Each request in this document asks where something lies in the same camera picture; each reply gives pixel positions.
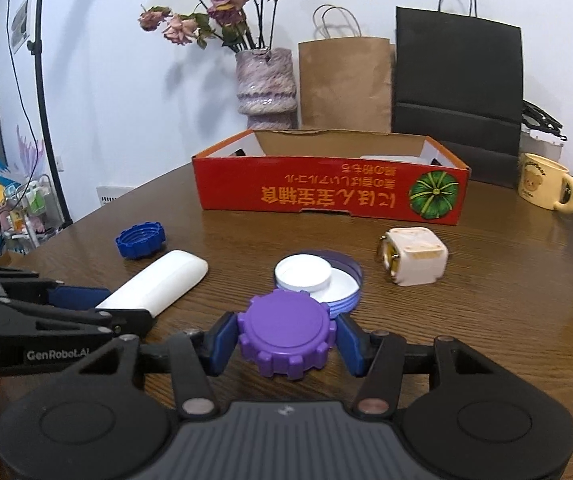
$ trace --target wooden table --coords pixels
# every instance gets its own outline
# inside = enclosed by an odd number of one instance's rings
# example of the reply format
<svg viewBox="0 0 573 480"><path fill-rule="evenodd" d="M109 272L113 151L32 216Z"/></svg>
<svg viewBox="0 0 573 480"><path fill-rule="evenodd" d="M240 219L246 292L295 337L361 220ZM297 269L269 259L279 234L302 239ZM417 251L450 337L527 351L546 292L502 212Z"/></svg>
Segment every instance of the wooden table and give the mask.
<svg viewBox="0 0 573 480"><path fill-rule="evenodd" d="M83 218L23 266L71 285L114 290L150 263L123 260L114 241L142 221L164 225L167 250L189 251L210 265L204 281L161 314L151 341L184 328L208 328L224 311L246 309L250 297L272 290L272 270L289 253L336 250L364 268L364 294L354 311L364 328L386 328L412 343L454 335L573 414L573 215L535 207L511 189L471 182L459 225L432 226L451 251L444 278L400 287L384 276L373 253L387 229L408 224L332 214L202 211L188 165ZM212 382L224 405L246 397L349 401L360 383L334 350L324 370L298 382L261 378L236 350L226 372ZM153 378L146 387L171 405L167 378ZM426 378L405 379L401 404L427 390ZM1 478L6 476L0 470ZM573 479L573 458L564 478Z"/></svg>

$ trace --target blue gripper pad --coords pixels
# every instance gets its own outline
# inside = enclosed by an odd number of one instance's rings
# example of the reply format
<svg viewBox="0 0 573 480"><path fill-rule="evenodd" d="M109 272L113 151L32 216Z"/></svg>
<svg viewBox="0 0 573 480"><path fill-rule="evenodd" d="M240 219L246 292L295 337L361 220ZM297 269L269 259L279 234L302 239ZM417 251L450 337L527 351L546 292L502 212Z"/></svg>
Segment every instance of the blue gripper pad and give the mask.
<svg viewBox="0 0 573 480"><path fill-rule="evenodd" d="M335 346L348 368L348 372L355 377L363 377L368 373L367 363L362 354L362 342L368 337L348 314L340 314L335 318L337 335Z"/></svg>
<svg viewBox="0 0 573 480"><path fill-rule="evenodd" d="M222 326L217 328L212 341L213 350L210 358L209 375L218 376L224 371L238 343L238 335L238 317L236 315L232 315Z"/></svg>
<svg viewBox="0 0 573 480"><path fill-rule="evenodd" d="M111 294L112 292L108 288L61 285L49 289L48 302L57 308L90 310L97 307Z"/></svg>

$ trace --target purple bottle cap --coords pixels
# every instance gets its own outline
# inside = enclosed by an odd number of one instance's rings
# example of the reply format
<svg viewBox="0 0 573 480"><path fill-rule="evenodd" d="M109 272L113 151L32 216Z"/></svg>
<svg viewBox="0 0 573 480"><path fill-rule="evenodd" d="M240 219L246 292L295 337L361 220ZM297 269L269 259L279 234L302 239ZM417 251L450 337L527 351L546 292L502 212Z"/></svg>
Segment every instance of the purple bottle cap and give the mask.
<svg viewBox="0 0 573 480"><path fill-rule="evenodd" d="M250 300L238 314L244 359L255 361L264 377L286 374L301 379L309 368L323 368L335 343L329 306L308 292L276 289Z"/></svg>

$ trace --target metal rivet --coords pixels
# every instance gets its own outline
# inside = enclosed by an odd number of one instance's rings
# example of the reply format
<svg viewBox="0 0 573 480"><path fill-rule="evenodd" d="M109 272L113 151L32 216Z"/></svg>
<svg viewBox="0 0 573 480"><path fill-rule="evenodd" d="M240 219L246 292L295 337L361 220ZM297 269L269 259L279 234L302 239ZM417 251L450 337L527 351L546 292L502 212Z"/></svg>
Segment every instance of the metal rivet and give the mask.
<svg viewBox="0 0 573 480"><path fill-rule="evenodd" d="M185 400L182 404L182 410L188 415L207 415L215 409L215 404L210 399L204 397L194 397L193 399Z"/></svg>
<svg viewBox="0 0 573 480"><path fill-rule="evenodd" d="M357 405L358 410L366 415L381 415L389 411L389 403L384 399L362 399Z"/></svg>

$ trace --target black object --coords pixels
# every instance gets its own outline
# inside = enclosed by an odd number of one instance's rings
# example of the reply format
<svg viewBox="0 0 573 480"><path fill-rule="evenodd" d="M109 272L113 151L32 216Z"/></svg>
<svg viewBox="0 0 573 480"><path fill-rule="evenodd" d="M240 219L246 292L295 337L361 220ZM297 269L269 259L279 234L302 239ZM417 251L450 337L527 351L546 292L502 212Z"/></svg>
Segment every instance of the black object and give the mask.
<svg viewBox="0 0 573 480"><path fill-rule="evenodd" d="M562 123L528 101L522 102L522 124L531 130L540 130L541 132L553 134L562 140L567 140L567 137L561 133Z"/></svg>
<svg viewBox="0 0 573 480"><path fill-rule="evenodd" d="M235 315L215 333L227 334L224 369ZM338 316L337 348L366 375L349 412L287 400L222 413L204 341L113 339L2 414L0 458L18 480L553 480L573 452L562 405L450 336L410 345ZM175 410L143 393L146 373L170 373ZM406 373L428 374L430 391L398 410Z"/></svg>
<svg viewBox="0 0 573 480"><path fill-rule="evenodd" d="M398 7L396 51L393 131L442 142L471 167L473 180L514 186L521 30L476 16Z"/></svg>
<svg viewBox="0 0 573 480"><path fill-rule="evenodd" d="M46 102L44 100L44 76L42 74L42 0L36 0L36 29L34 41L28 41L26 46L36 59L36 94L38 96L38 110L40 113L40 124L42 125L42 136L44 137L44 149L46 150L46 159L48 167L51 170L51 181L55 188L55 194L60 205L64 224L62 227L67 228L73 224L69 208L66 205L60 174L55 161L53 143L51 141L51 130L48 127L48 116L46 114Z"/></svg>
<svg viewBox="0 0 573 480"><path fill-rule="evenodd" d="M57 372L120 334L145 336L153 327L148 311L95 309L109 295L0 268L0 377ZM83 311L58 308L71 296Z"/></svg>

